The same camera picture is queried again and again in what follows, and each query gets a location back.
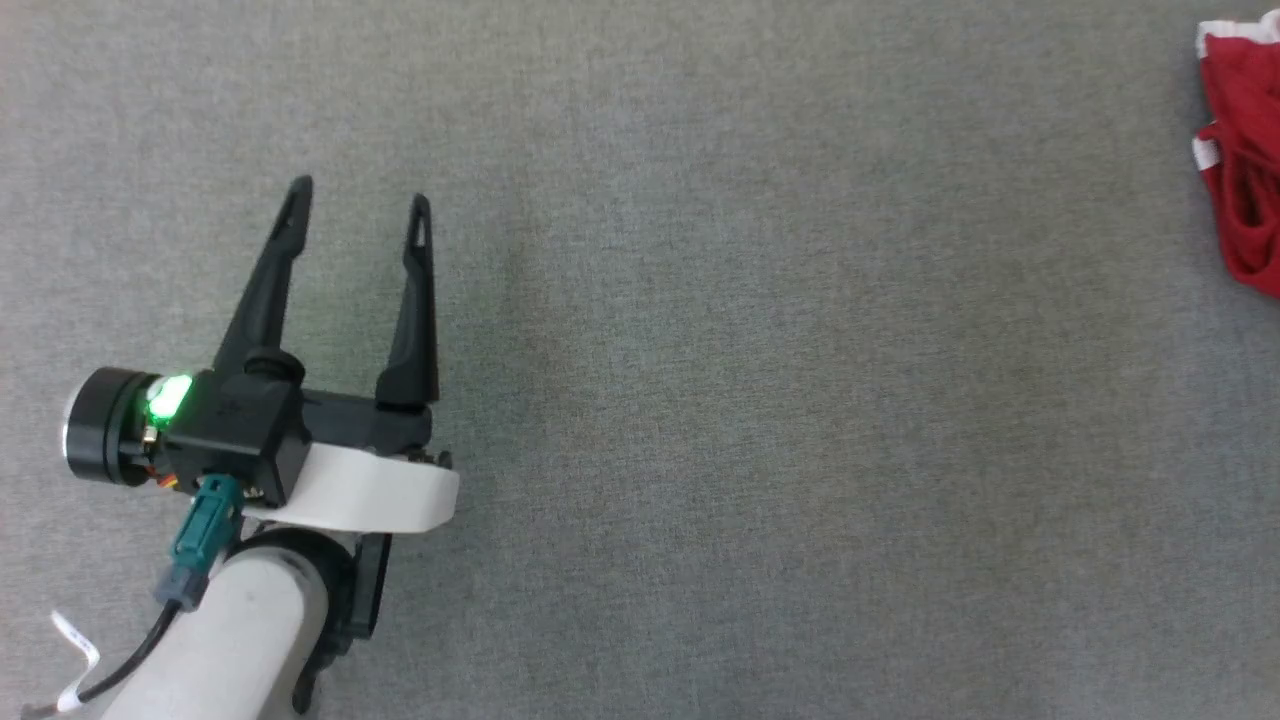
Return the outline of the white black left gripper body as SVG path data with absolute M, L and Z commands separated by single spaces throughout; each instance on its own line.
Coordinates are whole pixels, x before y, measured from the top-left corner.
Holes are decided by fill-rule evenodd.
M 247 516 L 349 533 L 417 534 L 454 516 L 460 474 L 428 457 L 428 406 L 384 407 L 372 398 L 307 392 L 312 443 L 279 509 L 251 501 Z

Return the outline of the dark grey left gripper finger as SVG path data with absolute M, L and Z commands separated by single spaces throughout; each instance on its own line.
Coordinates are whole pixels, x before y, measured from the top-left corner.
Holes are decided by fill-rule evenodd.
M 421 193 L 410 206 L 402 265 L 404 291 L 375 400 L 392 410 L 424 410 L 439 400 L 440 384 L 431 206 Z
M 215 354 L 215 372 L 241 372 L 253 352 L 282 348 L 292 269 L 306 246 L 312 201 L 314 178 L 294 178 Z

